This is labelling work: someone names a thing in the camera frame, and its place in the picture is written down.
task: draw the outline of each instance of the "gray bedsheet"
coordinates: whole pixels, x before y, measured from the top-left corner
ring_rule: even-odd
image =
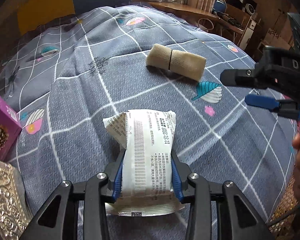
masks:
[[[248,93],[277,99],[279,93],[218,85],[224,69],[253,68],[241,49],[142,6],[97,8],[36,32],[26,44],[20,41],[0,74],[0,94],[24,126],[7,161],[20,170],[33,213],[62,180],[87,180],[115,160],[119,145],[104,129],[104,117],[148,108],[176,113],[173,149],[181,161],[208,180],[233,180],[269,219],[292,173],[296,124],[244,102]],[[209,103],[200,98],[205,92],[197,82],[145,66],[155,43],[206,57],[201,82],[221,87],[221,100]],[[187,212],[188,207],[161,217],[108,216],[110,236],[183,239]]]

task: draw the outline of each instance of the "black rubber band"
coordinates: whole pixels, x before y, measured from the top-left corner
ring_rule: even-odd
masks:
[[[171,63],[172,51],[173,51],[173,49],[171,50],[171,54],[170,54],[170,60],[169,60],[169,68],[168,68],[168,70],[170,70],[170,63]]]

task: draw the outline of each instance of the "cardboard box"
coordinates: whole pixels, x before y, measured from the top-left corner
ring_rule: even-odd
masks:
[[[289,50],[290,45],[280,36],[274,36],[272,41],[270,42],[270,46],[276,47],[276,48],[282,48]]]
[[[0,160],[4,161],[22,130],[17,113],[0,97]]]
[[[275,35],[276,35],[276,32],[273,29],[269,28],[268,32],[264,38],[264,41],[266,43],[270,44]]]

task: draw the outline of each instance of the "purple box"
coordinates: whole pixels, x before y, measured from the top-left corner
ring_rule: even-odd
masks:
[[[17,113],[0,97],[0,160],[3,161],[22,130]]]

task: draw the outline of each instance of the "wooden desk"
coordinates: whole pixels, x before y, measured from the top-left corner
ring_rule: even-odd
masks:
[[[186,4],[179,4],[179,3],[172,3],[172,2],[148,2],[148,3],[160,11],[173,13],[176,16],[187,15],[187,16],[194,16],[199,19],[205,18],[211,21],[218,21],[218,19],[220,19],[218,16],[212,13],[208,13],[200,9],[193,8]]]
[[[166,13],[173,13],[174,15],[181,17],[182,15],[194,17],[197,20],[204,18],[211,20],[212,22],[215,22],[219,25],[222,26],[222,28],[226,28],[228,30],[231,30],[234,33],[234,39],[235,39],[235,34],[242,34],[243,30],[240,30],[239,28],[231,25],[230,23],[226,22],[225,20],[221,19],[220,17],[209,13],[205,12],[203,10],[193,8],[189,5],[185,4],[178,4],[178,3],[171,3],[171,2],[148,2],[150,5],[152,5],[154,8],[166,12]]]

